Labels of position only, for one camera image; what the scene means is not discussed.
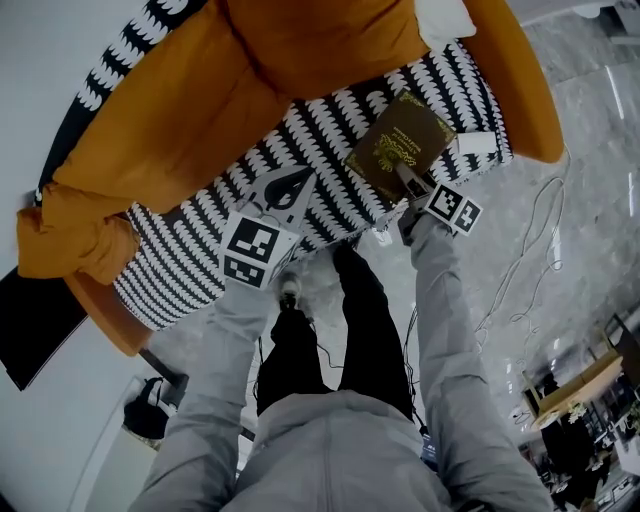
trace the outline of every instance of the patterned fabric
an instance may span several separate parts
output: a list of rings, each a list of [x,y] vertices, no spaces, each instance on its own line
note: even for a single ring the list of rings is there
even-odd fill
[[[142,244],[114,281],[131,312],[151,329],[169,327],[211,304],[224,289],[218,250],[231,209],[253,180],[287,165],[311,166],[319,180],[294,259],[362,231],[393,211],[343,160],[403,89],[423,98],[457,132],[493,131],[498,152],[458,155],[451,148],[432,166],[437,181],[461,182],[513,158],[491,90],[461,43],[383,77],[313,101],[294,102],[282,122],[215,182],[180,207],[157,215],[135,204],[128,215]]]

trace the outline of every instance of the white cable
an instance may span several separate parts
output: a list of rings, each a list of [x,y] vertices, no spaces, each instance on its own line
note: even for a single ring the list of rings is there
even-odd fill
[[[498,287],[498,291],[496,292],[496,295],[495,295],[494,300],[493,300],[493,304],[491,305],[491,308],[489,309],[489,312],[485,315],[485,317],[480,321],[480,323],[476,327],[476,330],[475,330],[476,333],[479,333],[481,331],[484,332],[484,338],[482,339],[482,341],[477,341],[479,352],[482,352],[482,350],[484,349],[484,346],[486,345],[486,343],[487,343],[487,341],[489,339],[489,331],[485,327],[486,323],[498,311],[498,309],[500,309],[500,306],[502,306],[504,298],[506,297],[506,295],[507,295],[507,293],[509,291],[511,283],[513,282],[513,279],[515,278],[515,275],[516,275],[518,269],[520,268],[520,264],[522,263],[523,259],[529,254],[529,252],[531,251],[533,246],[544,235],[544,232],[547,229],[547,226],[549,225],[549,220],[551,219],[551,215],[552,215],[553,211],[555,210],[556,200],[558,199],[558,197],[560,197],[560,208],[559,208],[559,212],[558,212],[558,219],[554,224],[553,230],[551,232],[551,239],[549,240],[549,244],[547,245],[547,249],[545,251],[545,260],[546,260],[546,263],[547,263],[547,268],[542,272],[542,275],[540,276],[540,279],[538,279],[538,283],[536,284],[536,288],[535,288],[535,291],[533,292],[533,297],[531,299],[529,307],[527,307],[527,309],[524,312],[516,313],[516,314],[514,314],[514,315],[512,315],[510,317],[510,321],[512,323],[517,323],[517,322],[519,322],[521,320],[527,320],[529,322],[529,326],[528,326],[529,333],[527,334],[527,337],[525,338],[525,343],[524,343],[524,347],[525,347],[524,359],[518,360],[517,361],[518,364],[523,364],[524,362],[526,362],[526,346],[527,346],[527,343],[529,342],[530,338],[540,330],[540,327],[533,327],[532,326],[532,321],[531,321],[531,318],[529,317],[529,313],[531,312],[531,310],[533,309],[533,307],[535,305],[536,297],[538,295],[538,291],[540,289],[540,285],[541,285],[542,280],[544,279],[544,277],[547,275],[547,273],[550,270],[553,271],[553,272],[559,272],[560,270],[562,270],[562,267],[563,267],[563,262],[562,262],[561,259],[557,259],[557,260],[555,260],[555,261],[553,261],[551,263],[549,262],[549,251],[551,250],[551,247],[553,245],[553,241],[555,239],[555,236],[556,236],[558,230],[560,229],[560,224],[562,222],[562,214],[564,212],[564,204],[565,204],[565,199],[566,199],[565,182],[567,180],[567,176],[569,175],[569,171],[571,169],[571,162],[572,162],[571,151],[569,150],[569,148],[566,145],[565,145],[565,149],[567,151],[567,165],[566,165],[565,171],[564,171],[562,177],[556,176],[556,177],[551,178],[544,185],[544,187],[542,187],[540,192],[538,192],[538,194],[536,195],[536,198],[533,201],[533,211],[531,212],[531,219],[529,221],[529,224],[528,224],[527,229],[526,229],[525,234],[524,234],[524,238],[522,240],[522,249],[520,251],[520,255],[518,256],[518,258],[513,263],[511,263],[511,265],[509,265],[509,268],[507,269],[507,272],[505,273],[504,278],[502,279],[502,282],[500,283],[500,286]],[[552,185],[554,185],[556,183],[559,184],[559,187],[555,191],[555,193],[553,194],[553,197],[551,198],[549,211],[547,212],[547,215],[545,217],[545,220],[544,220],[544,223],[542,225],[542,228],[540,229],[540,232],[533,238],[533,240],[531,240],[531,242],[527,243],[527,239],[529,238],[531,230],[533,229],[533,224],[535,222],[536,210],[537,210],[537,207],[538,207],[538,201],[540,200],[542,195],[547,191],[547,189],[549,189]]]

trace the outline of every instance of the white wall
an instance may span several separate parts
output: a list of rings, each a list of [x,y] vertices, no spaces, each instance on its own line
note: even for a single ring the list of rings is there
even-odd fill
[[[0,367],[0,493],[17,512],[69,508],[114,408],[145,369],[141,357],[120,353],[91,320],[25,391]]]
[[[120,429],[85,512],[126,512],[149,474],[156,451]]]
[[[145,0],[0,0],[0,277],[15,212],[89,70]]]

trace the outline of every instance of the black and white patterned cushion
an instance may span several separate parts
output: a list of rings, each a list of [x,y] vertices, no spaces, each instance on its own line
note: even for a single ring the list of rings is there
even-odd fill
[[[150,0],[90,72],[56,135],[39,190],[131,68],[204,0]],[[493,131],[498,151],[461,156],[447,149],[434,163],[436,180],[458,183],[513,158],[500,108],[460,42],[382,77],[313,101],[294,102],[282,122],[209,187],[164,215],[134,204],[127,212],[141,245],[114,286],[128,309],[153,330],[220,297],[218,248],[228,212],[260,174],[311,166],[319,179],[302,225],[301,258],[388,217],[393,206],[342,163],[389,102],[409,89],[457,132]]]

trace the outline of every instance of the black bag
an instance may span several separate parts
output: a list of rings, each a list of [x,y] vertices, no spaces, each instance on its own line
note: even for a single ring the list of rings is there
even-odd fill
[[[160,388],[156,396],[156,405],[149,403],[149,396],[156,382],[162,382],[161,377],[146,380],[146,384],[138,397],[124,406],[124,426],[131,432],[147,439],[162,439],[169,416],[158,407]]]

